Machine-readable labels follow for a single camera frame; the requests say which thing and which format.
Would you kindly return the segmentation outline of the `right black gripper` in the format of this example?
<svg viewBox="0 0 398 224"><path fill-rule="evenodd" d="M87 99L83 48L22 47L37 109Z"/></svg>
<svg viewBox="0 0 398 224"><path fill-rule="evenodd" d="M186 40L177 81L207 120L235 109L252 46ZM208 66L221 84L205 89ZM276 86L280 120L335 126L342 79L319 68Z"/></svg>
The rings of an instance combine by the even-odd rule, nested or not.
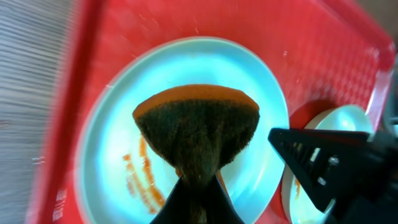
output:
<svg viewBox="0 0 398 224"><path fill-rule="evenodd" d="M318 210L336 200L326 224L397 223L397 136L374 135L371 145L381 153L375 171L369 171L369 137L361 131L272 128L268 140Z"/></svg>

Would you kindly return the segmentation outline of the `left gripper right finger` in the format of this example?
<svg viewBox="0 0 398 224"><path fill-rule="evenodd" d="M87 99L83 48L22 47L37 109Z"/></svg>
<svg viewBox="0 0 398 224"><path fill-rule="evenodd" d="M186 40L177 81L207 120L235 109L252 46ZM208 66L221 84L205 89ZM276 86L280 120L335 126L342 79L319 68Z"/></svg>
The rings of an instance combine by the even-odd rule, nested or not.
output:
<svg viewBox="0 0 398 224"><path fill-rule="evenodd" d="M244 224L216 175L201 196L207 224Z"/></svg>

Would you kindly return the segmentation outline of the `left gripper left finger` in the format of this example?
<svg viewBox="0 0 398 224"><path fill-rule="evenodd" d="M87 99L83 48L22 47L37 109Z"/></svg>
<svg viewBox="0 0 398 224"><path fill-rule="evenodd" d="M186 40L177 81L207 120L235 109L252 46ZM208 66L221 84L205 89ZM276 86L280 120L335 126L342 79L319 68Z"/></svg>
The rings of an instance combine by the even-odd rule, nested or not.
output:
<svg viewBox="0 0 398 224"><path fill-rule="evenodd" d="M199 199L180 177L164 206L150 224L194 224L199 221Z"/></svg>

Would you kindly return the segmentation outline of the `orange green sponge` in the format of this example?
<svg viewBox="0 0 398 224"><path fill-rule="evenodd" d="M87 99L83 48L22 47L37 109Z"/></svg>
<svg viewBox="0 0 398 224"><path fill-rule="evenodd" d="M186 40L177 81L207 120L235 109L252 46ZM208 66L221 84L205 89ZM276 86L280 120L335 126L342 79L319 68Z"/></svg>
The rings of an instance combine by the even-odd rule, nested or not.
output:
<svg viewBox="0 0 398 224"><path fill-rule="evenodd" d="M132 116L152 150L182 174L189 189L202 191L215 174L248 145L259 105L241 90L183 85L140 103Z"/></svg>

